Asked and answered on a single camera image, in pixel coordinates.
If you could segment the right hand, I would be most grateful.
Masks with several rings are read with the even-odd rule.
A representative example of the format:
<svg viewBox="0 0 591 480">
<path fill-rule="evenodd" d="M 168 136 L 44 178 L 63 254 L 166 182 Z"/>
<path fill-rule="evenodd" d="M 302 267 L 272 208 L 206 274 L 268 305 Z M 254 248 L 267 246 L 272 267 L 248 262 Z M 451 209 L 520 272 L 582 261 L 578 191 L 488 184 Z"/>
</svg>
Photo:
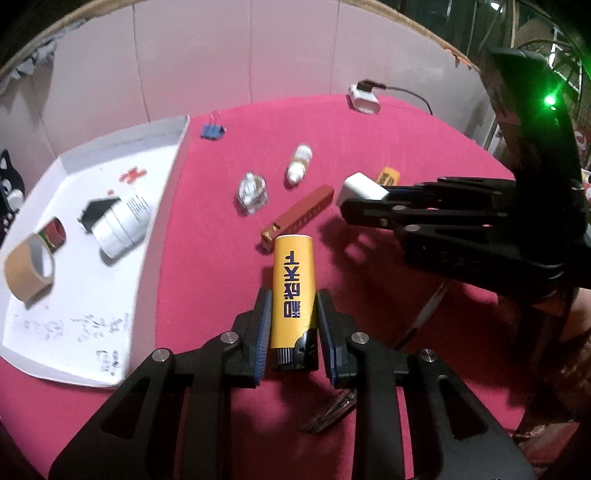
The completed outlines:
<svg viewBox="0 0 591 480">
<path fill-rule="evenodd" d="M 590 414 L 590 291 L 555 294 L 534 307 L 541 320 L 536 339 L 534 405 L 550 421 Z"/>
</svg>

